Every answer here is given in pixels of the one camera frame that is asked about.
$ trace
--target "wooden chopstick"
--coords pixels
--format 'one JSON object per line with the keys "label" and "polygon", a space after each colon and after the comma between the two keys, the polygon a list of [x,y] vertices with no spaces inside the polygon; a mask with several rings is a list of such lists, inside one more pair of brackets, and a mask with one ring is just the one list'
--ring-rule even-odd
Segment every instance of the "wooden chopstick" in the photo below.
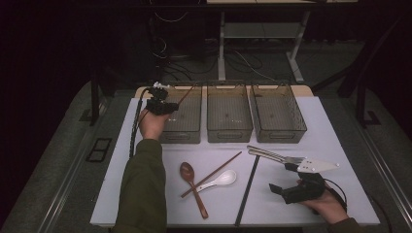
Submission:
{"label": "wooden chopstick", "polygon": [[206,182],[209,178],[211,178],[213,175],[215,175],[217,172],[219,172],[224,166],[226,166],[229,162],[231,162],[234,158],[236,158],[239,154],[241,154],[242,151],[239,151],[236,153],[232,158],[226,161],[222,166],[220,166],[218,169],[213,171],[211,174],[209,174],[207,177],[205,177],[202,181],[197,183],[193,188],[189,189],[186,191],[184,194],[181,195],[182,198],[186,197],[192,190],[196,189],[197,187],[201,186],[204,182]]}
{"label": "wooden chopstick", "polygon": [[180,104],[182,103],[182,101],[183,101],[184,99],[186,99],[186,97],[189,95],[189,93],[190,93],[190,91],[191,91],[192,89],[194,89],[194,85],[191,87],[191,89],[188,90],[188,92],[186,92],[186,94],[182,97],[182,99],[179,100],[178,105],[180,105]]}

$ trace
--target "black cable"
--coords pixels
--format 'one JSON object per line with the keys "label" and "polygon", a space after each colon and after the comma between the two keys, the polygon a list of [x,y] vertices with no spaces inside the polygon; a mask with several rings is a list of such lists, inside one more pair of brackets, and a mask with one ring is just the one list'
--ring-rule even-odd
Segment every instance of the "black cable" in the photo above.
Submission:
{"label": "black cable", "polygon": [[165,21],[165,22],[178,22],[178,21],[182,20],[184,17],[186,17],[186,16],[188,15],[188,13],[189,13],[189,12],[185,12],[185,13],[183,13],[180,17],[174,18],[174,19],[164,18],[164,17],[160,16],[157,12],[155,12],[154,15],[155,15],[158,19],[160,19],[160,20],[162,20],[162,21]]}
{"label": "black cable", "polygon": [[181,73],[181,74],[184,74],[190,81],[192,81],[191,76],[188,75],[188,74],[187,74],[185,71],[183,71],[183,70],[179,70],[179,69],[174,68],[174,67],[171,67],[171,66],[165,66],[164,68],[172,69],[172,70],[175,70],[175,71],[177,71],[177,72],[179,72],[179,73]]}
{"label": "black cable", "polygon": [[[211,55],[217,55],[217,51],[216,49],[214,50],[205,50],[204,53],[204,57],[208,57]],[[175,61],[193,61],[196,60],[195,56],[192,55],[169,55],[169,59],[171,62],[175,62]]]}
{"label": "black cable", "polygon": [[163,48],[160,50],[160,49],[157,47],[157,44],[154,44],[153,49],[152,49],[153,55],[154,55],[155,57],[157,57],[157,58],[160,58],[160,59],[166,59],[166,58],[168,58],[167,51],[166,51],[166,49],[167,49],[167,44],[166,44],[166,42],[165,42],[162,38],[157,37],[157,36],[154,36],[154,41],[155,41],[155,42],[161,41],[161,42],[163,43]]}
{"label": "black cable", "polygon": [[247,67],[247,68],[249,68],[248,70],[240,70],[240,69],[238,69],[237,67],[235,67],[233,64],[232,64],[232,61],[230,61],[232,58],[230,58],[229,56],[224,56],[224,62],[228,65],[228,66],[230,66],[233,70],[235,70],[235,71],[237,71],[237,72],[241,72],[241,73],[245,73],[245,74],[249,74],[249,73],[253,73],[254,71],[253,70],[251,70],[251,67],[249,67],[249,66],[246,66],[246,65],[243,65],[243,64],[240,64],[241,66],[245,66],[245,67]]}
{"label": "black cable", "polygon": [[260,76],[262,76],[262,77],[265,77],[265,78],[267,78],[267,79],[269,79],[269,80],[271,80],[271,81],[275,81],[275,79],[273,79],[272,77],[263,75],[262,73],[260,73],[259,71],[257,71],[257,70],[249,63],[249,61],[246,60],[246,58],[245,58],[242,54],[240,54],[238,51],[236,51],[236,53],[245,61],[245,63],[250,67],[250,69],[251,69],[253,72],[255,72],[256,74],[258,74],[258,75],[260,75]]}
{"label": "black cable", "polygon": [[[309,55],[306,59],[304,59],[302,62],[299,62],[299,66],[301,66],[302,64],[305,64],[305,63],[308,62],[310,59],[312,59],[315,55],[317,55],[317,54],[319,53],[319,51],[322,50],[323,47],[324,47],[324,44],[321,43],[321,45],[320,45],[314,52],[312,52],[312,54],[310,54],[310,55]],[[260,64],[261,64],[261,61],[260,61],[257,57],[254,56],[254,58],[255,58],[256,60],[258,60],[258,61],[260,62]],[[233,64],[231,64],[230,59],[231,59],[231,58],[230,58],[229,56],[226,56],[226,57],[225,57],[225,61],[226,61],[227,65],[229,65],[233,70],[238,71],[238,72],[242,72],[242,73],[252,73],[252,72],[254,72],[253,70],[252,70],[252,71],[242,71],[242,70],[234,67]],[[242,63],[240,63],[240,62],[237,62],[237,61],[234,61],[234,62],[237,63],[237,64],[239,64],[239,65],[241,65],[241,66],[248,67],[248,68],[253,68],[253,69],[259,69],[259,68],[261,68],[261,66],[262,66],[262,65],[261,65],[260,67],[256,67],[256,68],[255,68],[255,67],[250,67],[250,66],[244,65],[244,64],[242,64]],[[292,74],[294,74],[296,71],[298,71],[298,70],[300,70],[300,69],[301,69],[301,68],[299,67],[299,68],[297,68],[297,69],[295,69],[295,70],[292,70]],[[289,75],[289,74],[288,74],[288,73],[275,74],[275,77],[285,76],[285,75]]]}
{"label": "black cable", "polygon": [[214,62],[212,63],[212,65],[211,65],[210,68],[208,68],[208,69],[205,70],[205,71],[197,71],[197,72],[191,71],[191,70],[189,70],[188,68],[186,68],[185,66],[179,65],[179,64],[176,64],[176,63],[170,63],[170,65],[178,66],[178,67],[184,69],[186,72],[191,73],[191,74],[203,75],[203,74],[207,74],[207,73],[209,73],[211,70],[213,70],[213,68],[215,67],[215,65],[216,65],[217,62],[218,62],[218,59],[214,59]]}
{"label": "black cable", "polygon": [[175,78],[176,81],[180,81],[180,79],[177,76],[175,76],[172,72],[168,72],[168,71],[164,71],[164,70],[163,70],[163,72],[166,73],[167,75],[170,75],[171,77]]}
{"label": "black cable", "polygon": [[134,155],[134,142],[136,140],[137,129],[139,128],[138,120],[139,120],[139,116],[140,116],[140,111],[142,110],[143,95],[149,89],[150,89],[149,87],[146,87],[145,89],[143,89],[142,93],[140,94],[139,102],[137,104],[136,114],[134,115],[133,126],[132,126],[132,129],[131,129],[129,158],[133,157],[133,155]]}
{"label": "black cable", "polygon": [[250,56],[250,57],[252,57],[252,58],[254,58],[257,62],[258,62],[258,66],[253,66],[249,61],[248,61],[248,63],[249,63],[249,65],[248,64],[244,64],[245,62],[245,60],[243,59],[243,58],[245,58],[242,54],[240,54],[240,52],[239,51],[237,51],[237,50],[228,50],[228,49],[224,49],[224,50],[227,50],[227,51],[231,51],[231,52],[234,52],[235,54],[236,54],[236,57],[239,57],[240,56],[240,58],[242,58],[242,59],[240,59],[242,62],[239,62],[239,61],[234,61],[236,64],[238,64],[238,65],[240,65],[240,66],[244,66],[244,67],[248,67],[248,68],[251,68],[251,69],[255,69],[255,70],[258,70],[258,69],[260,69],[261,67],[263,67],[263,62],[257,57],[257,56],[255,56],[255,55],[253,55],[253,54],[249,54],[248,53],[248,56]]}
{"label": "black cable", "polygon": [[342,192],[343,198],[344,198],[344,202],[345,202],[346,206],[348,206],[348,199],[346,198],[346,194],[345,194],[345,192],[343,191],[343,189],[342,189],[337,183],[335,183],[335,182],[333,182],[333,181],[331,181],[331,180],[325,179],[325,181],[330,182],[330,183],[333,183],[335,186],[337,186],[337,187],[340,189],[340,191]]}

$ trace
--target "black chopstick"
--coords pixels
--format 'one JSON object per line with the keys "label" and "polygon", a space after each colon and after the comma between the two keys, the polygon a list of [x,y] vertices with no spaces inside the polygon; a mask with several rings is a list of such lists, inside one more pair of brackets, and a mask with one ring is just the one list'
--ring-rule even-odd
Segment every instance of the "black chopstick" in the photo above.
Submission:
{"label": "black chopstick", "polygon": [[246,186],[245,194],[243,194],[242,204],[240,204],[240,209],[237,214],[236,221],[234,223],[235,226],[240,225],[240,221],[242,220],[243,211],[245,211],[246,201],[248,200],[249,190],[251,190],[252,181],[254,180],[255,171],[257,170],[258,160],[260,156],[255,158],[254,167],[252,168],[251,176],[249,177],[248,185]]}

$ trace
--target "green sleeve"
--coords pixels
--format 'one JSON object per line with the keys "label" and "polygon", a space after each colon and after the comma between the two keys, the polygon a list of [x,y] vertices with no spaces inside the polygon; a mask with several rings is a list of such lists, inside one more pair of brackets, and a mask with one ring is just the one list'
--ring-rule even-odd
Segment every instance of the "green sleeve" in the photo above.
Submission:
{"label": "green sleeve", "polygon": [[166,175],[161,144],[145,139],[127,162],[120,188],[115,233],[166,232]]}
{"label": "green sleeve", "polygon": [[328,231],[330,233],[362,233],[363,228],[361,228],[354,218],[347,218],[345,220],[336,222],[332,224]]}

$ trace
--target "plastic storage container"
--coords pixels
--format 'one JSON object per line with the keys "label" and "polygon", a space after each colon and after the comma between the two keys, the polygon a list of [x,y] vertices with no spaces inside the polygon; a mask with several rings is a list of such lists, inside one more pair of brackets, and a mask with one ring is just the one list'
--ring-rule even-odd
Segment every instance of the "plastic storage container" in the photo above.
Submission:
{"label": "plastic storage container", "polygon": [[251,106],[259,143],[297,144],[306,124],[287,84],[252,84]]}
{"label": "plastic storage container", "polygon": [[208,82],[208,142],[248,143],[253,128],[246,85],[237,81]]}
{"label": "plastic storage container", "polygon": [[[179,103],[193,83],[171,84],[166,102]],[[199,144],[202,86],[196,84],[188,96],[166,121],[159,141],[163,144]]]}

